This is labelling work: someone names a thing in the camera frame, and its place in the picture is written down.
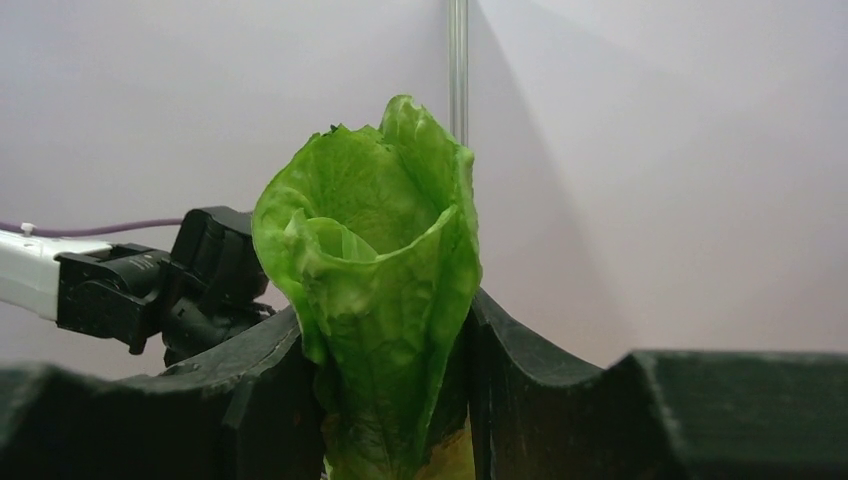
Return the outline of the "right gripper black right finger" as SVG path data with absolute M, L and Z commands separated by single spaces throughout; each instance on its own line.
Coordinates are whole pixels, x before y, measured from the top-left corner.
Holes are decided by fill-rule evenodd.
M 640 350 L 592 365 L 485 292 L 467 320 L 481 479 L 843 479 L 847 358 Z

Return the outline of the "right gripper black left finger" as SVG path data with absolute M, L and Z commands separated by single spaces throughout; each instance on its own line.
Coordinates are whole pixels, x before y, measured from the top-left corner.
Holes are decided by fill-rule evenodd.
M 283 310 L 158 376 L 1 370 L 5 479 L 317 479 L 320 414 Z

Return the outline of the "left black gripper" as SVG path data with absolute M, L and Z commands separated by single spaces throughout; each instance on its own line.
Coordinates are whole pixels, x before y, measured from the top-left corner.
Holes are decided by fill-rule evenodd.
M 269 280 L 257 259 L 252 215 L 226 206 L 183 218 L 163 265 L 159 329 L 167 367 L 205 352 L 275 313 L 258 298 Z

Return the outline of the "green napa cabbage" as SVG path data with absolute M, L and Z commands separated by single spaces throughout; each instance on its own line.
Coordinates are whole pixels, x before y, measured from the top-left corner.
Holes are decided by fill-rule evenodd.
M 460 334 L 482 266 L 474 155 L 408 95 L 311 136 L 252 215 L 299 323 L 333 479 L 475 475 Z

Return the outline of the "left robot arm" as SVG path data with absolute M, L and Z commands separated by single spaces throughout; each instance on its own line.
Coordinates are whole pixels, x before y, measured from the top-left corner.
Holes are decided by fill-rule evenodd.
M 4 222 L 1 300 L 133 356 L 159 335 L 171 366 L 274 315 L 251 220 L 211 206 L 76 230 Z

